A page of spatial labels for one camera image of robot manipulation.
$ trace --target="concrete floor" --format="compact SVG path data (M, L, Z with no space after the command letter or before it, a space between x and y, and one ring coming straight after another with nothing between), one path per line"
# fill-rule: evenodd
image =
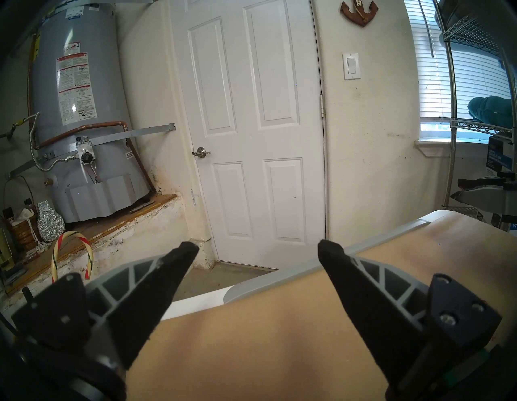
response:
M179 285L173 301L219 290L270 272L274 270L222 262L210 270L192 269Z

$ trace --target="window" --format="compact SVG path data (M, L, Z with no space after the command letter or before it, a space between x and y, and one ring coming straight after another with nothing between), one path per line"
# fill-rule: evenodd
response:
M420 90L420 138L450 138L448 119L451 117L449 69L445 47L440 43L440 28L434 19L433 0L404 0L406 4L417 56L418 84ZM425 28L425 19L431 35ZM468 114L468 102L474 97L500 96L510 98L510 88L505 70L495 57L478 53L452 51L458 118ZM486 142L489 135L458 129L460 141Z

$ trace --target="door hinge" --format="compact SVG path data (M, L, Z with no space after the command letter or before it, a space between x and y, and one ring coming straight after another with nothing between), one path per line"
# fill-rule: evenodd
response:
M320 94L320 111L322 114L322 118L325 117L325 109L323 108L323 93Z

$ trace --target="aluminum foil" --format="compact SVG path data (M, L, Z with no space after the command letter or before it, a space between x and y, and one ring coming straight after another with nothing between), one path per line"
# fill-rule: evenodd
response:
M38 203L39 235L44 241L51 242L59 238L65 232L65 221L52 209L48 201Z

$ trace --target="anchor decoration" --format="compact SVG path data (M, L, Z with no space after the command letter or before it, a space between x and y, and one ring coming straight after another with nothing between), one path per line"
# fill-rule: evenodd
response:
M357 25L366 26L379 11L379 8L373 1L370 3L370 12L364 11L362 0L352 0L352 4L354 4L356 12L351 12L345 2L341 3L341 12Z

